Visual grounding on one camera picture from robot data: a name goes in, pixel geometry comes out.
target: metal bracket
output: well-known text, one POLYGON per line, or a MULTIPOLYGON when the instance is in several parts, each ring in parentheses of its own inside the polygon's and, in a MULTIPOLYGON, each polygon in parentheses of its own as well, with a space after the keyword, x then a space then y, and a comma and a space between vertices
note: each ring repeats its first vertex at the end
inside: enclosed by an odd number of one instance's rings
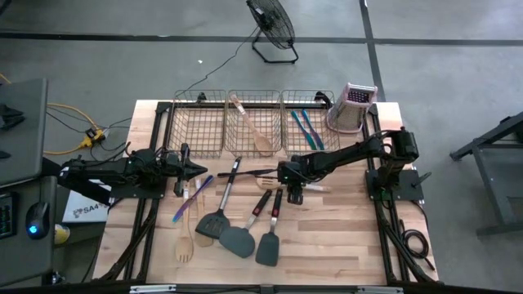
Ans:
POLYGON ((176 292, 176 284, 132 286, 129 294, 176 292))
MULTIPOLYGON (((373 201, 388 201, 391 200, 390 194, 382 194, 380 189, 374 186, 374 179, 378 177, 377 170, 367 171, 365 173, 365 182, 367 183, 367 192, 373 201)), ((398 189, 392 190, 392 197, 396 201, 409 200, 421 201, 423 200, 422 186, 419 184, 420 177, 416 170, 403 170, 400 172, 400 183, 398 189)))
POLYGON ((366 294, 401 294, 403 289, 400 287, 374 287, 374 286, 364 286, 358 287, 357 293, 366 293, 366 294))
POLYGON ((276 292, 274 285, 260 285, 260 294, 275 294, 276 292))

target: metal wire basket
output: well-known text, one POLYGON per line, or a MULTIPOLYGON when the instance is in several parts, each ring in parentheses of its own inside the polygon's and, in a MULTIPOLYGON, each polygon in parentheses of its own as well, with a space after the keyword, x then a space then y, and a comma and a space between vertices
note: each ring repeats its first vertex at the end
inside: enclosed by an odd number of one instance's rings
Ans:
POLYGON ((168 148, 178 151, 187 143, 192 158, 220 157, 226 94, 223 90, 177 91, 168 148))
POLYGON ((281 150, 281 99, 276 90, 231 90, 226 104, 225 149, 234 156, 259 158, 263 153, 272 155, 281 150), (271 150, 257 150, 254 136, 242 114, 230 101, 236 94, 256 129, 269 139, 271 150))
POLYGON ((283 101, 283 142, 287 155, 309 154, 320 151, 320 144, 323 144, 325 151, 340 149, 339 134, 327 127, 326 116, 329 108, 334 103, 334 94, 331 91, 312 91, 312 90, 285 90, 282 91, 283 101), (309 124, 306 122, 302 110, 306 111, 314 131, 318 134, 320 142, 314 138, 309 124), (311 135, 316 150, 312 149, 303 130, 292 115, 295 111, 297 119, 303 125, 306 132, 311 135))

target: kitchen utensil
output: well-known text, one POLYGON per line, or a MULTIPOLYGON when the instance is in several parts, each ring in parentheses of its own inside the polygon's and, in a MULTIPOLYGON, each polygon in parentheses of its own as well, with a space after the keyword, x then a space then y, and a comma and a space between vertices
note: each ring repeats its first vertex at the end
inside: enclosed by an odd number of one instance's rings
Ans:
POLYGON ((236 108, 239 110, 239 112, 244 117, 244 121, 247 123, 248 128, 251 129, 254 136, 254 146, 258 150, 261 156, 271 156, 272 155, 272 144, 270 143, 269 139, 262 135, 254 126, 254 123, 251 121, 251 119, 248 117, 247 112, 245 112, 244 107, 239 102, 238 97, 236 97, 235 94, 232 94, 230 96, 230 100, 232 103, 235 104, 236 108))
MULTIPOLYGON (((267 178, 259 177, 256 179, 256 184, 258 185, 258 187, 260 187, 262 189, 276 189, 276 188, 281 187, 281 183, 278 182, 278 179, 267 179, 267 178)), ((330 193, 330 191, 332 190, 330 187, 311 185, 311 184, 305 185, 305 187, 303 187, 303 189, 308 189, 308 190, 317 191, 317 192, 325 192, 325 193, 330 193)))
POLYGON ((253 254, 256 244, 253 236, 248 232, 248 230, 262 212, 263 207, 267 203, 267 200, 269 200, 271 194, 272 191, 268 189, 263 196, 261 196, 260 201, 254 208, 253 213, 251 217, 249 217, 244 228, 231 226, 223 230, 223 233, 221 233, 220 236, 220 244, 223 247, 242 258, 249 257, 253 254))
POLYGON ((316 148, 316 144, 314 143, 314 140, 312 140, 312 136, 311 134, 309 134, 307 132, 307 130, 305 129, 305 127, 302 125, 302 122, 300 122, 300 118, 297 116, 297 113, 296 111, 291 111, 291 115, 293 116, 294 120, 296 121, 297 125, 300 127, 300 129, 302 130, 302 133, 303 135, 305 136, 305 139, 307 140, 307 142, 309 143, 309 146, 311 147, 311 149, 313 150, 317 150, 316 148))
POLYGON ((213 176, 208 176, 207 179, 205 179, 205 182, 203 183, 203 186, 202 187, 198 187, 196 190, 196 193, 194 193, 193 197, 189 198, 189 200, 185 201, 181 206, 180 206, 180 209, 178 209, 177 213, 174 215, 174 217, 172 218, 172 222, 177 222, 181 215, 183 214, 183 212, 189 208, 189 206, 194 202, 194 200, 196 199, 196 197, 198 196, 198 194, 203 190, 205 189, 205 187, 207 187, 209 184, 211 184, 212 180, 214 179, 213 176))
MULTIPOLYGON (((239 162, 241 157, 238 157, 235 160, 234 165, 232 166, 231 173, 236 173, 238 171, 239 162)), ((227 204, 227 199, 229 198, 230 189, 232 188, 232 182, 235 180, 235 175, 229 176, 229 181, 227 182, 226 191, 223 193, 223 198, 220 202, 220 207, 216 212, 209 213, 204 216, 196 226, 196 232, 214 239, 220 238, 221 232, 224 229, 230 227, 230 222, 227 217, 223 214, 223 209, 227 204)))
POLYGON ((320 150, 325 150, 324 142, 321 141, 320 135, 318 135, 318 133, 312 127, 312 123, 311 123, 311 120, 309 119, 309 114, 307 114, 307 111, 302 109, 302 115, 303 115, 303 118, 305 119, 305 121, 307 122, 307 125, 311 129, 311 135, 314 138, 314 140, 316 141, 318 148, 320 148, 320 150))
MULTIPOLYGON (((196 185, 196 189, 200 189, 201 186, 201 180, 198 178, 194 180, 194 183, 196 185)), ((203 217, 203 214, 205 213, 205 209, 203 207, 203 201, 204 201, 204 194, 202 194, 198 197, 197 204, 198 204, 198 218, 201 219, 203 217)), ((195 232, 194 234, 194 241, 198 246, 200 247, 209 247, 214 243, 213 238, 209 238, 207 236, 203 236, 202 234, 195 232)))
POLYGON ((263 234, 258 250, 256 251, 256 262, 260 265, 276 266, 279 257, 279 238, 275 234, 276 222, 278 221, 279 205, 284 191, 278 189, 276 192, 275 204, 272 207, 272 217, 270 219, 270 231, 263 234))
MULTIPOLYGON (((183 199, 185 201, 189 200, 189 183, 186 182, 183 190, 183 199)), ((189 231, 189 210, 183 212, 183 224, 181 228, 180 237, 177 240, 177 246, 175 248, 175 253, 177 260, 180 262, 188 262, 193 257, 193 239, 190 236, 189 231)))

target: wooden spatula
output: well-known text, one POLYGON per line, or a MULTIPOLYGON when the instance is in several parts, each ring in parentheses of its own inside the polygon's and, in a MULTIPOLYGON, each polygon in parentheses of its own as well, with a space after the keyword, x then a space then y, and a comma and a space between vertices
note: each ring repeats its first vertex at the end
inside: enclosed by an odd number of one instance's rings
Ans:
MULTIPOLYGON (((201 186, 201 181, 200 179, 196 179, 194 181, 194 183, 196 184, 196 189, 199 189, 199 187, 201 186)), ((197 204, 198 204, 198 221, 202 219, 202 217, 205 215, 205 209, 204 209, 204 206, 203 206, 203 201, 204 201, 204 193, 202 191, 201 195, 198 196, 198 199, 196 200, 197 201, 197 204)), ((207 236, 204 236, 198 232, 194 232, 194 241, 196 242, 196 244, 198 244, 198 246, 200 247, 209 247, 212 245, 212 243, 214 243, 214 239, 213 238, 209 238, 207 236)))
MULTIPOLYGON (((189 199, 189 183, 186 182, 183 190, 183 199, 187 201, 189 199)), ((189 210, 186 209, 183 212, 183 226, 181 229, 180 237, 177 240, 177 246, 175 248, 175 253, 177 260, 180 262, 188 262, 193 257, 193 239, 190 236, 189 231, 189 210)))
MULTIPOLYGON (((266 179, 266 178, 257 178, 256 184, 262 189, 277 189, 281 186, 281 183, 278 182, 278 179, 266 179)), ((308 189, 311 191, 325 192, 329 193, 331 191, 330 187, 318 186, 318 185, 305 185, 303 189, 308 189)))

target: gray floor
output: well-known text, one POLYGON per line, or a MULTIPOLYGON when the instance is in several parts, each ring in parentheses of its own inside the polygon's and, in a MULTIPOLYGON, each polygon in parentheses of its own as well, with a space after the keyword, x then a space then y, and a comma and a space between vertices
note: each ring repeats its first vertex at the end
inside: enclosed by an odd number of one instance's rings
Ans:
MULTIPOLYGON (((362 38, 357 0, 282 0, 298 37, 362 38)), ((368 0, 374 37, 518 39, 517 0, 368 0)), ((73 33, 247 36, 254 22, 243 0, 16 1, 0 29, 73 33)), ((75 105, 108 125, 132 115, 138 99, 169 99, 231 56, 235 42, 64 42, 0 39, 0 72, 13 82, 46 77, 49 100, 75 105)), ((271 57, 288 56, 270 44, 271 57)), ((365 44, 298 43, 295 65, 265 65, 248 45, 200 89, 330 89, 371 85, 365 44)), ((440 278, 452 285, 523 291, 523 233, 478 238, 494 213, 472 158, 448 157, 499 120, 523 110, 523 47, 377 46, 387 101, 398 101, 421 157, 431 241, 440 278)), ((60 116, 76 127, 78 121, 60 116)), ((46 149, 82 137, 48 119, 46 149)), ((108 145, 125 140, 115 129, 108 145)), ((103 158, 103 150, 95 155, 103 158)), ((81 152, 89 157, 88 152, 81 152)), ((53 158, 63 162, 68 157, 53 158)), ((97 240, 56 255, 68 281, 83 276, 97 240)))

